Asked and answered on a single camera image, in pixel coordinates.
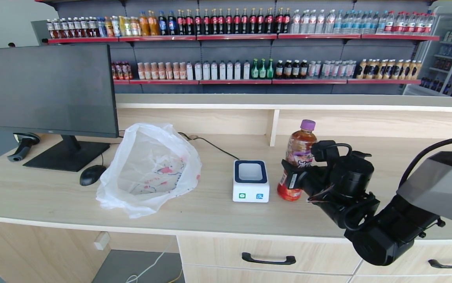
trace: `black stand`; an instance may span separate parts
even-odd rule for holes
[[[109,143],[77,141],[75,136],[62,136],[62,139],[23,166],[78,172],[110,146]]]

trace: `cable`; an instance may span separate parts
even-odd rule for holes
[[[172,245],[174,243],[174,241],[173,240],[171,240],[170,241],[170,244],[168,244],[168,246],[165,248],[165,250],[158,256],[158,258],[156,258],[156,260],[154,261],[154,263],[152,264],[152,265],[150,265],[149,267],[147,267],[143,272],[141,272],[139,275],[135,275],[135,274],[132,274],[132,275],[130,275],[130,277],[128,277],[127,278],[127,280],[126,280],[126,282],[125,283],[131,283],[131,282],[135,282],[135,283],[138,283],[138,278],[140,277],[140,276],[142,276],[143,274],[145,274],[145,272],[147,272],[149,269],[151,269],[154,265],[156,265],[156,263],[158,263],[158,260],[163,256],[163,254],[165,254],[165,252],[167,252],[167,250],[168,250],[168,248]]]
[[[227,155],[235,158],[236,160],[240,160],[240,158],[237,158],[236,156],[234,156],[233,154],[221,149],[220,147],[214,145],[213,143],[210,143],[208,140],[206,140],[205,138],[201,138],[200,136],[196,136],[196,138],[190,138],[188,135],[184,134],[183,132],[179,132],[179,134],[181,134],[181,136],[185,137],[187,140],[204,140],[206,141],[208,144],[210,144],[212,147],[215,147],[216,149],[220,150],[221,152],[226,153]]]
[[[434,149],[438,149],[439,147],[443,147],[445,145],[450,145],[450,144],[452,144],[452,138],[450,138],[448,140],[443,140],[438,143],[434,143],[434,144],[430,145],[429,147],[425,148],[424,150],[422,150],[413,159],[413,161],[411,161],[411,163],[409,163],[409,166],[407,166],[407,169],[405,170],[404,174],[402,175],[402,178],[400,178],[399,188],[405,183],[405,181],[407,181],[409,174],[411,174],[411,171],[413,171],[414,167],[423,158],[423,156],[425,156],[427,153],[431,152]]]
[[[179,273],[179,277],[175,278],[172,281],[169,281],[168,283],[174,283],[175,281],[179,280],[179,278],[182,276],[182,268],[181,268],[181,273]]]

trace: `white plastic bag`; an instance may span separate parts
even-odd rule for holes
[[[171,124],[134,124],[100,177],[97,200],[103,208],[123,208],[130,218],[156,213],[197,186],[201,165],[196,149]]]

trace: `computer mouse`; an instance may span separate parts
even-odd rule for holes
[[[100,176],[107,168],[103,165],[93,165],[91,167],[88,167],[84,169],[84,171],[81,173],[81,176],[79,177],[79,183],[82,186],[89,186],[98,179],[100,179]]]

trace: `purple bottle cap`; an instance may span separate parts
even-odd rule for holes
[[[301,129],[307,131],[313,131],[315,129],[315,121],[313,120],[303,120],[301,122]]]

